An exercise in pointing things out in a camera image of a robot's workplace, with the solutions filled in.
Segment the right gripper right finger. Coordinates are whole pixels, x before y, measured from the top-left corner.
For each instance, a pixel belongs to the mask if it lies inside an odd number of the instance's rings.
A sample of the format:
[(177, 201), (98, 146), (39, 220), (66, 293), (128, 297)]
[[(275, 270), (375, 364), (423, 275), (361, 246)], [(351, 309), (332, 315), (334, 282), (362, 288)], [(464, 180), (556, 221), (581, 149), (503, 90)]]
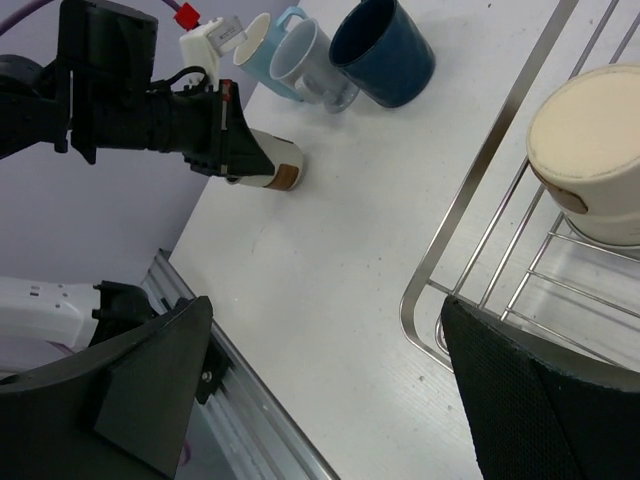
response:
[(638, 478), (638, 373), (454, 296), (441, 322), (484, 478)]

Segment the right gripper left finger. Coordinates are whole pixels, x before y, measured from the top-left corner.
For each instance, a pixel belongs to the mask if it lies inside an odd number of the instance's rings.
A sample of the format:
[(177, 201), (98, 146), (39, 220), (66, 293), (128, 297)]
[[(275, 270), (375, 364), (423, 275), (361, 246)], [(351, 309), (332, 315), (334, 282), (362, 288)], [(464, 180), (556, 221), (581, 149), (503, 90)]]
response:
[(173, 476), (201, 377), (205, 297), (1, 382), (4, 476)]

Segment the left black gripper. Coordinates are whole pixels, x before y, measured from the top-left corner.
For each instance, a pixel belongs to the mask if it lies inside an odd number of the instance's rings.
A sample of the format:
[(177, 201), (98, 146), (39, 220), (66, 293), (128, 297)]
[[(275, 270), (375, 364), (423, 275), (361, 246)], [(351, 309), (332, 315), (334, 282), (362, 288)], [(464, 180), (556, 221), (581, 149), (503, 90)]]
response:
[(144, 148), (179, 153), (192, 171), (209, 177), (273, 175), (275, 166), (244, 118), (238, 85), (223, 79), (219, 87), (174, 91), (167, 80), (152, 83), (145, 94)]

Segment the white cup brown band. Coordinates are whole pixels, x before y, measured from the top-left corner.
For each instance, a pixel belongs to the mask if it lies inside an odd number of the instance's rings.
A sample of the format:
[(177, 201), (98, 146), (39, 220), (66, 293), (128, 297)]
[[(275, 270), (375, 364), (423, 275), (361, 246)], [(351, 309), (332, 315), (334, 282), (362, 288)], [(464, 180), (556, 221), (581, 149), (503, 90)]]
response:
[(278, 191), (293, 189), (303, 172), (304, 155), (302, 150), (293, 142), (267, 132), (251, 129), (251, 134), (271, 160), (275, 172), (271, 175), (227, 177), (226, 182), (230, 185), (244, 185)]

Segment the light blue mug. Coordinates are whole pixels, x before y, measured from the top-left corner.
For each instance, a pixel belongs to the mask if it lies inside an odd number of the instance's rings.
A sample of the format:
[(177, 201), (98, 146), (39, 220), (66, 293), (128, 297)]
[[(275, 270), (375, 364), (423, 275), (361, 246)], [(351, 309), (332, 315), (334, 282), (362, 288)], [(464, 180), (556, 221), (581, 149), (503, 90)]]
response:
[(275, 94), (302, 102), (302, 98), (294, 90), (270, 75), (271, 60), (288, 33), (286, 27), (292, 17), (304, 20), (307, 15), (297, 6), (288, 7), (277, 19), (269, 13), (258, 15), (244, 30), (247, 38), (235, 49), (233, 62)]

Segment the pale grey-blue mug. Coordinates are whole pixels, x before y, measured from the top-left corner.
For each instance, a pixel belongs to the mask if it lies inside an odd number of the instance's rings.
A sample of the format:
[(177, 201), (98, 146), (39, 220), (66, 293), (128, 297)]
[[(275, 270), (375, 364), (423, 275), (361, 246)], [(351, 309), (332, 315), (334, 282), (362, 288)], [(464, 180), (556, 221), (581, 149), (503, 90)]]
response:
[(353, 103), (360, 89), (331, 64), (330, 43), (315, 19), (303, 20), (276, 48), (269, 73), (304, 102), (336, 114)]

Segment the large dark blue mug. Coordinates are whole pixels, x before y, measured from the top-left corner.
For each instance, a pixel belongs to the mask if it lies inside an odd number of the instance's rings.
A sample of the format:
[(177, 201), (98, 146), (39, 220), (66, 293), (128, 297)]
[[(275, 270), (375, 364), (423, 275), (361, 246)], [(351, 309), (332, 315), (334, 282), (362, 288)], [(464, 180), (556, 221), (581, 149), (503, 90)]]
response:
[(329, 60), (378, 105), (401, 107), (418, 96), (435, 67), (434, 52), (399, 2), (360, 2), (343, 20)]

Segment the cream cup brown band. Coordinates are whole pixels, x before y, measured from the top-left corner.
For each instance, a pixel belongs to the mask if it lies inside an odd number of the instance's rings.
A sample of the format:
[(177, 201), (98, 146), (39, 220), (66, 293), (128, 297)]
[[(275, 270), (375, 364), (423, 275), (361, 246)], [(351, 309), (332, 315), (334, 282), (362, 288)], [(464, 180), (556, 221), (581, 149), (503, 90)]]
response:
[(612, 64), (567, 81), (533, 116), (534, 175), (585, 237), (639, 244), (639, 67)]

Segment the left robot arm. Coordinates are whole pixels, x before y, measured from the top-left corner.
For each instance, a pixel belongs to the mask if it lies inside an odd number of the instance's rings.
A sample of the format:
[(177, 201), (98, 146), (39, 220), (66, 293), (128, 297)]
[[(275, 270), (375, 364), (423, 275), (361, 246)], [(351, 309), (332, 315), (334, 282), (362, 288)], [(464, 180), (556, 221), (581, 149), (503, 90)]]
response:
[(62, 2), (50, 64), (1, 58), (2, 157), (50, 143), (90, 164), (100, 148), (149, 150), (180, 153), (206, 176), (274, 175), (235, 82), (200, 65), (152, 80), (157, 29), (155, 17), (111, 1)]

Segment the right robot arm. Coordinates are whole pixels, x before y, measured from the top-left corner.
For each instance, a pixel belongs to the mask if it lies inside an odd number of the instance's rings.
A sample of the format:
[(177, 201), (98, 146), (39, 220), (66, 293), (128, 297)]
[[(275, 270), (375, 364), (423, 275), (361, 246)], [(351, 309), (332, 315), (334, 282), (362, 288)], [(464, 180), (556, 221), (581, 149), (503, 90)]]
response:
[[(139, 287), (3, 278), (1, 332), (60, 344), (1, 382), (5, 479), (171, 479), (191, 406), (230, 362), (206, 298), (156, 313)], [(639, 376), (455, 297), (441, 322), (487, 479), (635, 479)]]

